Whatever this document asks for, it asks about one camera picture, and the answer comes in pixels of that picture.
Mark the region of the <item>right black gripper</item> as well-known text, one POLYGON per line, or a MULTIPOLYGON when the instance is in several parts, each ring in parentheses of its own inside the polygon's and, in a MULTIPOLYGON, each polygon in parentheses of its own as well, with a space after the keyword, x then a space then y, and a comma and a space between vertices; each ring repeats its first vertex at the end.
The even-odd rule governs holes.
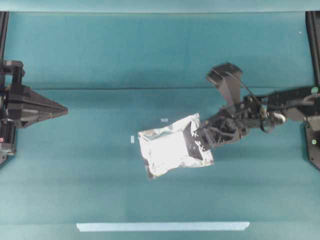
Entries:
POLYGON ((260 100, 245 99, 222 107, 216 114, 199 122, 192 136, 202 151, 231 144, 247 136, 250 129, 265 131, 265 108, 260 100))

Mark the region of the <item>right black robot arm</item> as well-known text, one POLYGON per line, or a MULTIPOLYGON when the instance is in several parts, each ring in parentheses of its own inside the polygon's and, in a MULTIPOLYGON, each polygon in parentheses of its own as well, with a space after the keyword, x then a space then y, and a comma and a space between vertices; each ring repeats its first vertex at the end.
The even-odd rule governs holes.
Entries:
POLYGON ((206 119, 192 138, 207 151, 247 136, 251 129, 271 132, 287 119, 305 122, 313 132, 320 130, 320 92, 316 86, 300 87, 267 95, 249 94, 231 100, 206 119))

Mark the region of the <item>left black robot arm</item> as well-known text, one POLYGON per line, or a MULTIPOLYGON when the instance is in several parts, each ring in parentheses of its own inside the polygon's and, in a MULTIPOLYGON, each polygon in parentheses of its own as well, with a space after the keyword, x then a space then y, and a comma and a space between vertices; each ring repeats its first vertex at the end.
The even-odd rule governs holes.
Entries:
POLYGON ((21 61, 0 61, 0 165, 17 152, 17 129, 68 114, 68 109, 23 85, 21 61))

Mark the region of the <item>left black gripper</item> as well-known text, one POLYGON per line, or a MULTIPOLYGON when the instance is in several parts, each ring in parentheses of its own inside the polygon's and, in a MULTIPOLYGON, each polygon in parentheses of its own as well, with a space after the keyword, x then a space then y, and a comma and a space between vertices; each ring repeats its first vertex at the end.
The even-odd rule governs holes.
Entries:
POLYGON ((0 120, 12 122, 24 129, 38 122, 68 114, 63 105, 43 96, 22 84, 25 75, 21 61, 0 61, 0 120), (46 111, 24 110, 24 103, 42 107, 46 111))

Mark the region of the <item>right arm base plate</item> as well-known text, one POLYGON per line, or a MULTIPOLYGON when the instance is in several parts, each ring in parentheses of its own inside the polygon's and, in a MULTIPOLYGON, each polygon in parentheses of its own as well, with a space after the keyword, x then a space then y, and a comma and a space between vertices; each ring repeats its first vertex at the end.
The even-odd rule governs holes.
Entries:
POLYGON ((320 116, 313 115, 306 118, 305 121, 305 139, 308 160, 320 169, 320 116))

